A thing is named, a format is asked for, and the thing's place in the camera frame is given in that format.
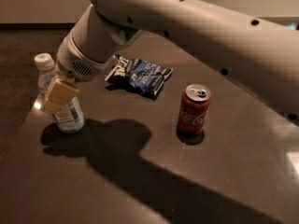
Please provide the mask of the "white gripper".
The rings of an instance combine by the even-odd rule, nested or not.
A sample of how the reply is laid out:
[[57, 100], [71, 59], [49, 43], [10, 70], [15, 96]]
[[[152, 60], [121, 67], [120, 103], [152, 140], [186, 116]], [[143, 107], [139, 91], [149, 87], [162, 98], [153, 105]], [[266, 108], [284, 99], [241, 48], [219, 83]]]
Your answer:
[[[73, 32], [70, 32], [58, 49], [57, 64], [66, 76], [74, 77], [79, 82], [92, 81], [106, 69], [112, 48], [112, 39], [105, 35], [89, 44], [86, 51], [82, 51], [75, 42]], [[79, 93], [75, 79], [60, 77], [60, 71], [53, 69], [46, 73], [43, 111], [56, 113]]]

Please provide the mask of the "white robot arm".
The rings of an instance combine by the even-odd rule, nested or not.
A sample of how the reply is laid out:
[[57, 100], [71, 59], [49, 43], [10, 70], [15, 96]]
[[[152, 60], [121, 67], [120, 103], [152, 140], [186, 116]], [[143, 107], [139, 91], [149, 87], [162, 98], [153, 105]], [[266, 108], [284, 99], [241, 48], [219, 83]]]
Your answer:
[[200, 0], [91, 0], [57, 53], [61, 72], [93, 80], [149, 31], [299, 120], [299, 32]]

